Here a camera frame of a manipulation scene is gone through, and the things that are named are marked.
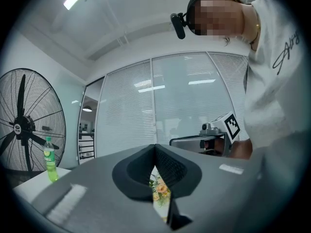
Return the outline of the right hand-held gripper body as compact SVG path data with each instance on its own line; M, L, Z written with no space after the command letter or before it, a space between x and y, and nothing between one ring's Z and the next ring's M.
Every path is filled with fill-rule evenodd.
M233 112L223 114L211 122L202 124L198 135L173 138L169 145L204 154L205 141L222 138L224 140L224 151L222 157L228 157L232 150L232 144L238 139L240 127Z

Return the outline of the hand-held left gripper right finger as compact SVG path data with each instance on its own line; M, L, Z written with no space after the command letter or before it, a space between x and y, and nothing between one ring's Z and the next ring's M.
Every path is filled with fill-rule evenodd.
M154 165L171 191L171 198L187 197L202 179L202 170L192 159L196 153L169 145L156 144Z

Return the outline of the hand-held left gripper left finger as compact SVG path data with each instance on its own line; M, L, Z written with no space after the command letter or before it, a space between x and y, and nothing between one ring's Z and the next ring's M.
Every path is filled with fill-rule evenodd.
M153 191L149 182L154 167L155 146L148 145L119 161L112 170L112 179L129 199L152 202Z

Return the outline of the person's right hand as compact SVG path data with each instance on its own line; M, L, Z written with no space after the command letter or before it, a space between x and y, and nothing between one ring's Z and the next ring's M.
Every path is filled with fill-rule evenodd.
M224 151L224 140L222 138L216 138L213 140L205 141L204 154L213 156L222 156Z

